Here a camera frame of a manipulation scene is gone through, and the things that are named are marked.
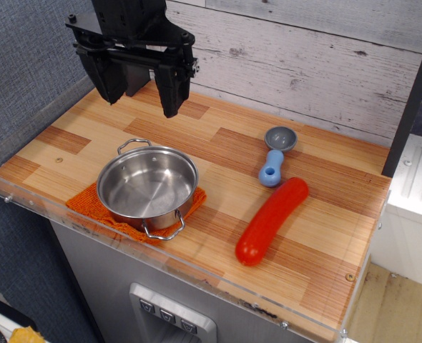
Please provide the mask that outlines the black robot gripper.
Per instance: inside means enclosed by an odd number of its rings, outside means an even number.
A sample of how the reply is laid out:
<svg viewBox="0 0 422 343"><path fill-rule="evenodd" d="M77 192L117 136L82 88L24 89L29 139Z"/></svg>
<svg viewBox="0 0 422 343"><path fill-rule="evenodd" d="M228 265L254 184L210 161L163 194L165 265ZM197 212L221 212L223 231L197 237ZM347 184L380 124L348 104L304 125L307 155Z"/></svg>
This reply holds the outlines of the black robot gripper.
<svg viewBox="0 0 422 343"><path fill-rule="evenodd" d="M127 89L122 65L112 60L134 63L155 69L164 115L176 116L199 70L194 35L167 18L165 1L93 1L92 6L90 12L68 15L65 25L74 32L77 54L100 96L115 104Z"/></svg>

